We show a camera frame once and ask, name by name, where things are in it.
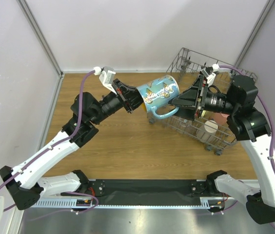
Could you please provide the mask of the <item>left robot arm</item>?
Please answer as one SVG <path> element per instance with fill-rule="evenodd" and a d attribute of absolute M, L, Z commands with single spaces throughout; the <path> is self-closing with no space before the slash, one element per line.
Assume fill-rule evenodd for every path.
<path fill-rule="evenodd" d="M 88 179 L 81 170 L 49 178 L 44 174 L 88 143 L 98 133 L 96 125 L 121 108 L 132 112 L 143 102 L 134 86 L 115 79 L 112 88 L 101 101 L 89 92 L 80 91 L 71 106 L 72 118 L 47 145 L 20 165 L 0 169 L 0 176 L 19 210 L 30 208 L 45 196 L 88 192 Z"/>

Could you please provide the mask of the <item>blue mug orange inside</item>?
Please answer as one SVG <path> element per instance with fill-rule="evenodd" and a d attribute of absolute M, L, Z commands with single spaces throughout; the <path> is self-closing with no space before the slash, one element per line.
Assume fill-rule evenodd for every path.
<path fill-rule="evenodd" d="M 165 114 L 157 113 L 159 108 L 168 105 L 169 101 L 180 94 L 177 81 L 171 75 L 164 75 L 136 89 L 142 97 L 146 112 L 152 113 L 156 119 L 165 119 L 178 112 L 179 107 L 175 107 Z"/>

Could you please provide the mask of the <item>pink patterned mug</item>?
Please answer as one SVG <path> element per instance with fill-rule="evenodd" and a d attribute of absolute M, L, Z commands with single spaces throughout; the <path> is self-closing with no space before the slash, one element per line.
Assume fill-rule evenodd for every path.
<path fill-rule="evenodd" d="M 218 125 L 224 125 L 227 122 L 227 117 L 229 115 L 223 114 L 223 113 L 214 113 L 212 119 L 218 124 Z"/>

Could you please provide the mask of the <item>clear plastic cup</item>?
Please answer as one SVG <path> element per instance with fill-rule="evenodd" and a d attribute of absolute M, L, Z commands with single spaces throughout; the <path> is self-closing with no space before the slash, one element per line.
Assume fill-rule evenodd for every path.
<path fill-rule="evenodd" d="M 187 120 L 184 118 L 179 118 L 179 125 L 178 125 L 178 131 L 180 133 L 184 133 L 188 130 L 188 128 L 191 126 L 192 121 L 191 120 Z"/>

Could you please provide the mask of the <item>beige plastic cup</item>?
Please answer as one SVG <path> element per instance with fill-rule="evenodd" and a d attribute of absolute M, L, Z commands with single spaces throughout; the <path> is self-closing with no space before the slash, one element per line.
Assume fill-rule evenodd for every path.
<path fill-rule="evenodd" d="M 201 142 L 211 143 L 215 138 L 215 134 L 218 130 L 218 125 L 214 120 L 208 120 L 199 127 L 196 132 L 196 137 Z"/>

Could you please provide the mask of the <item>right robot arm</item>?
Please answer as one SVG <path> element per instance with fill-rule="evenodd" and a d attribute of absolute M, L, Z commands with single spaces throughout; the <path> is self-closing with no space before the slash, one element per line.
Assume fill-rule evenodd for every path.
<path fill-rule="evenodd" d="M 227 124 L 249 156 L 259 187 L 253 188 L 219 170 L 206 178 L 206 191 L 212 196 L 227 194 L 245 205 L 258 224 L 275 222 L 275 150 L 272 123 L 255 108 L 258 88 L 245 75 L 232 77 L 226 93 L 212 92 L 206 78 L 199 75 L 194 84 L 169 101 L 176 115 L 188 120 L 203 110 L 227 115 Z"/>

